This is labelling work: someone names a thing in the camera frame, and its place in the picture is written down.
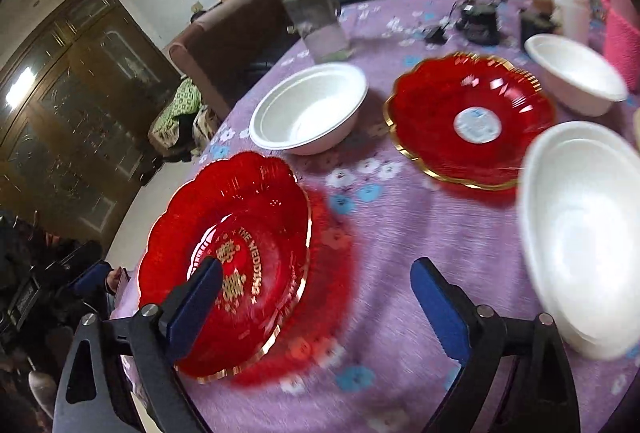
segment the gold chinese character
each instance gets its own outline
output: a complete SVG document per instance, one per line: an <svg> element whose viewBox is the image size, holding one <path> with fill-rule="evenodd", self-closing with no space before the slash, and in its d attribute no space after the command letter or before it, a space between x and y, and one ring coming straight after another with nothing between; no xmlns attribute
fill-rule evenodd
<svg viewBox="0 0 640 433"><path fill-rule="evenodd" d="M223 265L234 259L234 254L240 250L240 246L236 245L232 239L225 241L216 251L216 257Z"/></svg>
<svg viewBox="0 0 640 433"><path fill-rule="evenodd" d="M244 274L240 275L238 269L234 270L233 274L225 276L222 281L222 297L224 298L224 300L226 302L232 302L240 296L243 296L245 281L246 276Z"/></svg>

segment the metal screw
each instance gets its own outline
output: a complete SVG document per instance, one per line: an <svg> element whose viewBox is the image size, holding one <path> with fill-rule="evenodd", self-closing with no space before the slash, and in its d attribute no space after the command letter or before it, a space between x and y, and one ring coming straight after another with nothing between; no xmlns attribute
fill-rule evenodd
<svg viewBox="0 0 640 433"><path fill-rule="evenodd" d="M490 318L495 314L494 309L492 309L489 305L478 305L478 315L481 318Z"/></svg>
<svg viewBox="0 0 640 433"><path fill-rule="evenodd" d="M82 319L80 321L82 323L82 326L84 327L92 325L95 323L95 314L85 314L84 316L82 316Z"/></svg>
<svg viewBox="0 0 640 433"><path fill-rule="evenodd" d="M142 315L145 318L149 318L151 316L155 316L156 314L158 314L158 310L160 308L158 307L158 305L154 305L153 303L150 303L148 305L145 305L142 307Z"/></svg>
<svg viewBox="0 0 640 433"><path fill-rule="evenodd" d="M546 326L551 326L552 324L554 324L554 318L547 313L540 314L538 316L538 319L543 325L546 325Z"/></svg>

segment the floral tablecloth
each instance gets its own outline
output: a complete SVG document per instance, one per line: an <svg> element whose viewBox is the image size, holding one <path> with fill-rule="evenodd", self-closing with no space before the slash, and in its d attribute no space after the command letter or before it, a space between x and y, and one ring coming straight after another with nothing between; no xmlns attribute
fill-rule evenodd
<svg viewBox="0 0 640 433"><path fill-rule="evenodd" d="M527 278L513 206L497 209L455 198L418 171L394 148L382 104L394 79L430 56L467 50L495 54L539 75L519 49L518 9L509 0L498 9L505 40L498 47L469 44L452 24L446 45L425 45L415 29L448 16L457 0L373 0L345 7L341 22L356 51L350 63L369 81L355 130L319 156L282 155L303 186L323 190L337 222L324 245L339 251L353 245L360 256L357 292L343 331L327 338L332 347L317 354L314 368L252 389L225 381L201 385L183 379L194 404L216 433L418 432L452 384L459 366L447 358L428 325L409 283L411 263L428 256L450 283L476 304L487 303L505 317L531 319L542 311ZM602 44L594 22L591 44ZM290 74L313 65L296 44L233 109L194 167L241 150L258 150L248 134L252 112L263 96ZM600 121L632 140L634 100ZM559 109L559 118L569 114ZM137 283L130 283L117 316L137 310ZM589 361L568 350L580 404L582 431L596 432L607 421L640 366L633 349L613 362ZM129 363L127 368L135 381ZM508 366L501 366L502 379ZM476 423L485 431L502 389L494 388Z"/></svg>

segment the gold plate rim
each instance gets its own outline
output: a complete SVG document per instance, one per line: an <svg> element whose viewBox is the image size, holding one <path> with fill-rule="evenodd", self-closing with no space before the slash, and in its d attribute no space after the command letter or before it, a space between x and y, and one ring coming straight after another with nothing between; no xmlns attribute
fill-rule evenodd
<svg viewBox="0 0 640 433"><path fill-rule="evenodd" d="M284 314L281 315L280 324L276 325L276 327L274 328L273 332L271 333L271 336L268 337L268 339L265 341L265 343L260 347L260 349L256 353L254 353L254 355L251 356L251 358L247 359L244 363L240 363L237 366L233 366L232 368L224 368L224 369L221 369L220 371L218 371L216 373L213 373L212 375L206 375L204 377L193 377L193 376L189 375L188 373L184 373L182 370L180 370L180 368L177 365L174 365L175 371L177 371L178 373L183 373L186 377L189 377L190 379L192 379L194 381L197 381L199 384L207 384L207 383L210 383L212 381L216 381L216 380L222 379L224 377L228 377L228 376L231 376L231 375L237 375L238 373L241 373L246 368L249 368L250 366L252 366L255 363L257 363L258 361L260 361L260 359L263 358L263 356L265 356L269 352L269 350L271 350L271 347L275 344L276 338L278 337L278 335L282 331L282 326L283 326L284 322L290 317L291 313L293 312L295 307L300 302L300 299L302 298L302 295L303 295L303 293L305 291L305 287L306 287L306 279L307 279L308 273L309 273L309 265L311 263L311 228L312 228L312 224L313 224L311 201L309 200L309 196L306 193L306 190L300 185L300 181L298 180L298 177L296 177L295 172L293 171L291 166L285 160L283 160L280 157L265 156L265 155L262 155L260 153L256 153L255 151L250 151L250 150L241 151L241 152L238 152L236 155L233 155L232 157L210 162L209 164L204 166L204 168L202 168L200 171L198 171L198 173L195 175L195 177L193 177L191 180L186 181L177 190L175 190L174 194L172 194L172 197L169 200L169 204L167 204L167 208L164 210L164 212L162 212L162 214L154 222L154 225L151 226L151 229L149 230L148 236L146 238L145 254L143 254L142 259L140 260L140 263L138 265L137 272L136 272L136 285L137 285L136 288L138 289L138 305L140 305L140 296L142 295L142 292L140 290L140 276L138 275L140 273L140 266L142 265L142 262L145 260L146 254L148 253L149 238L151 236L151 233L153 232L153 229L156 226L156 223L158 223L159 220L162 217L164 217L164 215L167 213L167 211L169 209L169 205L171 204L171 200L173 200L174 196L178 193L178 191L180 191L182 188L184 188L188 184L191 184L192 182L195 182L196 179L198 178L198 176L200 175L200 173L205 168L207 168L207 167L209 167L209 166L211 166L211 165L213 165L213 164L215 164L216 162L219 162L219 161L233 160L233 158L235 156L237 156L238 154L241 154L241 153L252 153L252 154L257 155L257 156L259 156L259 157L261 157L262 159L265 159L265 160L277 159L277 160L280 160L281 162L283 162L283 164L286 165L286 167L289 169L289 172L291 173L291 176L293 177L293 181L294 181L296 187L298 189L300 189L300 191L302 192L302 194L304 195L305 200L306 200L307 224L306 224L306 239L305 239L305 263L303 265L302 276L300 276L300 283L298 285L298 289L296 290L296 293L294 295L293 301L290 303L289 308L287 309L287 311Z"/></svg>
<svg viewBox="0 0 640 433"><path fill-rule="evenodd" d="M391 117L391 115L389 113L389 105L393 101L394 97L396 96L397 89L398 89L398 82L403 77L406 77L406 76L409 76L409 75L415 73L422 64L427 63L428 61L444 61L445 59L450 59L450 58L455 58L455 57L470 58L470 59L473 59L474 61L479 61L481 59L486 59L486 60L489 60L489 61L495 61L496 63L498 63L501 66L503 66L504 68L506 68L508 71L516 72L517 74L520 74L521 76L525 77L525 79L527 79L533 85L534 91L537 94L541 95L544 99L546 99L546 101L551 106L551 108L553 110L553 120L552 121L553 121L553 124L556 124L556 122L558 120L557 119L557 113L556 113L556 106L551 101L551 99L548 98L548 96L545 94L545 92L543 92L542 87L540 86L540 82L536 78L536 76L534 76L533 74L531 74L530 72L527 72L526 70L524 70L522 68L518 68L518 67L514 66L507 59L501 58L500 56L482 55L482 54L475 54L475 53L472 53L472 52L452 52L450 54L447 54L447 55L445 55L443 57L439 57L439 58L426 58L426 59L423 59L418 64L416 64L411 70L409 70L408 72L405 72L404 74L399 76L394 81L394 87L393 87L393 90L391 92L391 95L387 98L387 100L385 101L385 103L382 106L382 114L383 114L383 116L385 118L386 125L389 127L389 135L391 137L391 140L394 143L394 145L396 146L396 149L400 153L402 153L402 155L404 155L409 160L414 162L418 166L418 168L420 168L422 170L423 173L429 175L431 178L434 178L434 180L439 180L440 182L446 182L446 183L449 183L449 184L461 185L461 186L467 187L469 189L476 189L476 190L481 190L481 191L504 191L504 190L507 190L507 189L514 188L514 187L516 187L516 185L518 183L518 179L517 178L514 178L513 180L509 180L508 182L503 182L502 184L482 184L481 182L476 182L476 181L472 180L471 178L457 178L457 177L450 177L448 175L439 174L438 172L434 171L428 164L426 164L422 160L422 158L420 158L419 155L415 154L410 149L405 147L404 144L402 144L400 138L398 137L398 132L397 132L398 125L396 124L396 122L393 120L393 118Z"/></svg>

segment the plastic bowl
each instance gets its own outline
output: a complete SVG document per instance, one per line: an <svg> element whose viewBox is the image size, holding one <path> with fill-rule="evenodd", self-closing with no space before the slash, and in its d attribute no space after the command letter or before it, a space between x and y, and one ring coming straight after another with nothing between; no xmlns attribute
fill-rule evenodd
<svg viewBox="0 0 640 433"><path fill-rule="evenodd" d="M249 135L263 149L322 153L350 134L366 95L367 78L356 66L312 66L283 80L261 100Z"/></svg>
<svg viewBox="0 0 640 433"><path fill-rule="evenodd" d="M518 220L529 277L562 337L592 359L640 339L640 157L592 122L566 122L527 150Z"/></svg>
<svg viewBox="0 0 640 433"><path fill-rule="evenodd" d="M600 116L628 96L618 71L599 53L571 39L538 34L524 43L527 54L544 68L543 90L578 113Z"/></svg>

